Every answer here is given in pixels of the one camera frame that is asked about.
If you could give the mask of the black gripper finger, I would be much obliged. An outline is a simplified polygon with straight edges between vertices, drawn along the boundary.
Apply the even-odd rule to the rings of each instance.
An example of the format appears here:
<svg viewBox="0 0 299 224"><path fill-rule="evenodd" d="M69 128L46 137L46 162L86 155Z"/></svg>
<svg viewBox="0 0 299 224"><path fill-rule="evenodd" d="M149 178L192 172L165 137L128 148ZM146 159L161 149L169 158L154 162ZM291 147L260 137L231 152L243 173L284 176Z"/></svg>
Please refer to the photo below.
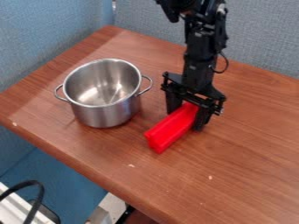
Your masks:
<svg viewBox="0 0 299 224"><path fill-rule="evenodd" d="M181 105L182 99L170 89L165 91L166 114L170 114Z"/></svg>
<svg viewBox="0 0 299 224"><path fill-rule="evenodd" d="M192 129L194 131L201 131L204 125L209 122L210 116L213 114L213 106L212 103L202 103L198 106L198 110L196 112L196 116L193 119Z"/></svg>

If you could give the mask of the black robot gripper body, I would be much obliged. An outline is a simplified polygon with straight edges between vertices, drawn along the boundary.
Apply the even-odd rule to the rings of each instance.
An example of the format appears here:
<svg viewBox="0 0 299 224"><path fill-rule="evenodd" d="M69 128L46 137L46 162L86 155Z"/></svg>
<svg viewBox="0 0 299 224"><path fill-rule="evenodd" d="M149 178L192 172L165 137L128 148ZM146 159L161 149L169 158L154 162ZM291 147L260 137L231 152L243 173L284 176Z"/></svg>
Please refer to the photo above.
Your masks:
<svg viewBox="0 0 299 224"><path fill-rule="evenodd" d="M189 102L194 106L202 103L212 103L213 115L220 115L226 96L213 87L213 74L221 74L225 69L217 71L217 56L194 61L184 56L181 74L164 72L161 90L170 89L181 97L182 102Z"/></svg>

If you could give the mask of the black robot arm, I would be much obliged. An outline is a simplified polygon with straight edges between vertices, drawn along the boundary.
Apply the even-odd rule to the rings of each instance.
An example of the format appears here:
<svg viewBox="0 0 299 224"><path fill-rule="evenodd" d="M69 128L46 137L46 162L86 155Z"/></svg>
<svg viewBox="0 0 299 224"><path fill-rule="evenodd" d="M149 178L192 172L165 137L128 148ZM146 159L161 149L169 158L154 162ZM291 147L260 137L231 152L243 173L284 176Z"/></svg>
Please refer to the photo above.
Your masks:
<svg viewBox="0 0 299 224"><path fill-rule="evenodd" d="M188 102L198 109L192 120L197 131L209 122L212 115L220 115L226 96L213 87L213 74L228 69L222 53L228 35L225 0L154 0L170 23L184 22L181 74L162 73L161 90L165 92L166 113L170 114Z"/></svg>

